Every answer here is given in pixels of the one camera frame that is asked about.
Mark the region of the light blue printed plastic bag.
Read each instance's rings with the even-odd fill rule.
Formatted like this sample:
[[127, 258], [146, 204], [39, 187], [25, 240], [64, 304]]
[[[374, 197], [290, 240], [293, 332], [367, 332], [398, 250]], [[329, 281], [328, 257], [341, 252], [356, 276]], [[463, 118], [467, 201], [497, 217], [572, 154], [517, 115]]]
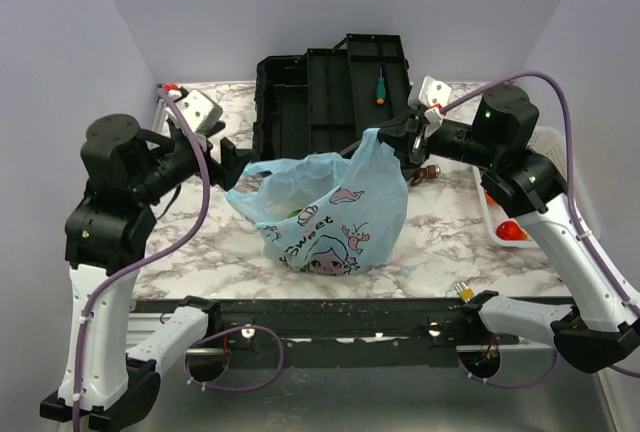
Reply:
[[[267, 258], [295, 271], [344, 276], [387, 265], [407, 215], [408, 185], [393, 149], [363, 133], [351, 158], [337, 153], [247, 165], [252, 192], [232, 189], [231, 207], [259, 231]], [[297, 217], [287, 218], [296, 209]]]

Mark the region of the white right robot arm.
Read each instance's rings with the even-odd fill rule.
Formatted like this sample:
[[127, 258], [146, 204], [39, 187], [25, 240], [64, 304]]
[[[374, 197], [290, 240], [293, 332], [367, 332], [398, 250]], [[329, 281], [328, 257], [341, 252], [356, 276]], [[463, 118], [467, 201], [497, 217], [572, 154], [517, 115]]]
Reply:
[[474, 344], [493, 335], [530, 339], [585, 373], [613, 367], [639, 347], [639, 292], [586, 227], [574, 198], [573, 159], [560, 172], [529, 148], [539, 110], [512, 79], [486, 84], [439, 112], [472, 98], [480, 103], [471, 124], [444, 119], [429, 134], [434, 122], [419, 107], [379, 125], [378, 139], [412, 164], [435, 155], [481, 170], [482, 187], [536, 242], [574, 302], [560, 307], [482, 292], [460, 309], [462, 336]]

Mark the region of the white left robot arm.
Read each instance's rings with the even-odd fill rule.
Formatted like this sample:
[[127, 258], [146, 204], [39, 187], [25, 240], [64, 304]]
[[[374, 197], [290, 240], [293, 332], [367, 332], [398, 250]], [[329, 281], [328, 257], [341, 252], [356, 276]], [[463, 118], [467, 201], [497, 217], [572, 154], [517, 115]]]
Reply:
[[69, 353], [61, 385], [41, 403], [43, 418], [75, 430], [123, 430], [149, 414], [163, 375], [191, 345], [220, 339], [220, 304], [189, 296], [149, 338], [127, 347], [133, 287], [149, 263], [153, 207], [195, 176], [205, 188], [230, 189], [256, 158], [228, 139], [219, 147], [221, 156], [213, 159], [209, 141], [179, 127], [163, 136], [125, 114], [88, 127], [81, 149], [88, 180], [65, 224], [73, 296]]

